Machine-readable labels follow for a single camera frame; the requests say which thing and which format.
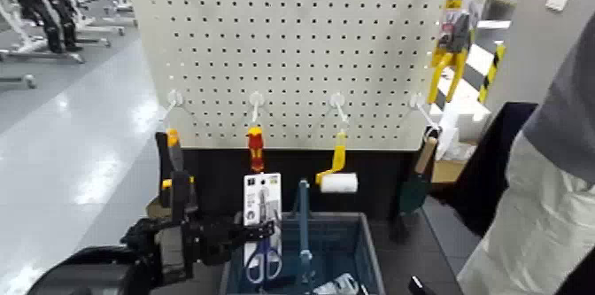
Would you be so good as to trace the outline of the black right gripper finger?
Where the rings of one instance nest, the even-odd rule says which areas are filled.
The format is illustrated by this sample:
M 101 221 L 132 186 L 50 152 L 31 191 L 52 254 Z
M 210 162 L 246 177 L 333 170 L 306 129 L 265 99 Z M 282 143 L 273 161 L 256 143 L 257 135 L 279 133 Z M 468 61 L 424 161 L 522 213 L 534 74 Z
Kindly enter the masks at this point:
M 407 289 L 411 295 L 435 295 L 425 283 L 423 283 L 417 276 L 411 276 Z

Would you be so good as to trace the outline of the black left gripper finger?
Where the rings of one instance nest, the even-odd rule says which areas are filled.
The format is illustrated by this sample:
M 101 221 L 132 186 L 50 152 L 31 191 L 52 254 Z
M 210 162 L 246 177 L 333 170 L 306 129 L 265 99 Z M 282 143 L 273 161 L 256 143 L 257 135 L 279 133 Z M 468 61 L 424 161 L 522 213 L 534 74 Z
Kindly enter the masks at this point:
M 246 243 L 258 242 L 274 234 L 274 222 L 243 226 L 211 223 L 204 226 L 204 264 L 215 266 L 231 260 L 232 253 Z

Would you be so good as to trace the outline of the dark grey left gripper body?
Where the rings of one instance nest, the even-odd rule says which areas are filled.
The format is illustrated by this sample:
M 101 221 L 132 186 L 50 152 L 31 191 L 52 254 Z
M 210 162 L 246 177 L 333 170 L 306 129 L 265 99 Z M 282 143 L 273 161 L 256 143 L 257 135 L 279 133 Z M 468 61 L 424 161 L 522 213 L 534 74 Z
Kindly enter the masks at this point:
M 158 224 L 162 284 L 186 282 L 194 278 L 199 258 L 202 225 L 198 221 L 175 223 L 165 220 Z

